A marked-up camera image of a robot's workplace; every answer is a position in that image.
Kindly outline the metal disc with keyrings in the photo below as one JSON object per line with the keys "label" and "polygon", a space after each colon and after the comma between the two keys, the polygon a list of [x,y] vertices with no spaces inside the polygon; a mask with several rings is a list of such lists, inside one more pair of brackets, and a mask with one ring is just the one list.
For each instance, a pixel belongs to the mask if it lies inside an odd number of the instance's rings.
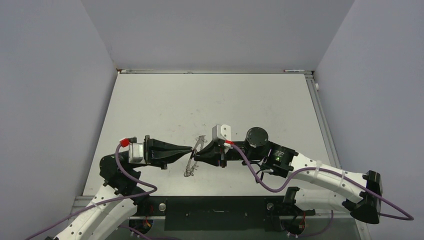
{"label": "metal disc with keyrings", "polygon": [[187,165],[185,167],[185,171],[183,173],[183,176],[185,178],[194,176],[194,172],[198,168],[198,164],[194,160],[195,155],[204,148],[204,145],[207,142],[208,141],[206,140],[206,136],[205,135],[199,135],[196,138],[196,143],[195,143],[194,147],[192,148],[191,155],[190,155],[190,157],[188,159]]}

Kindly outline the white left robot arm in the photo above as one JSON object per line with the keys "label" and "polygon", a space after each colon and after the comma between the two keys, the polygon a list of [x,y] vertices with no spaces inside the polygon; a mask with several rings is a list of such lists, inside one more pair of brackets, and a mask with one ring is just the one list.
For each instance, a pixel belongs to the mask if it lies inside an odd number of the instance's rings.
{"label": "white left robot arm", "polygon": [[54,226],[72,220],[55,240],[104,240],[130,216],[148,211],[151,194],[158,190],[152,183],[140,179],[138,167],[167,169],[187,154],[190,146],[175,145],[146,136],[120,140],[115,153],[101,158],[99,163],[103,183],[84,208],[64,217]]}

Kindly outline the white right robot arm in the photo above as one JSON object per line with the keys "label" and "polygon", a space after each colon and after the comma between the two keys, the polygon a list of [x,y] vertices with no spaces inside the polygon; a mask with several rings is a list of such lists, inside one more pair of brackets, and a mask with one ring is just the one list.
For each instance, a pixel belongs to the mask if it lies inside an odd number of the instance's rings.
{"label": "white right robot arm", "polygon": [[247,166],[259,161],[261,173],[320,187],[319,190],[307,190],[288,187],[288,183],[278,189],[266,187],[272,193],[286,190],[282,207],[289,214],[334,210],[349,213],[367,224],[380,223],[382,180],[378,172],[349,172],[313,160],[270,141],[267,131],[261,127],[250,128],[243,141],[232,141],[230,126],[216,125],[212,129],[212,141],[195,153],[193,159],[222,168],[229,161],[243,161]]}

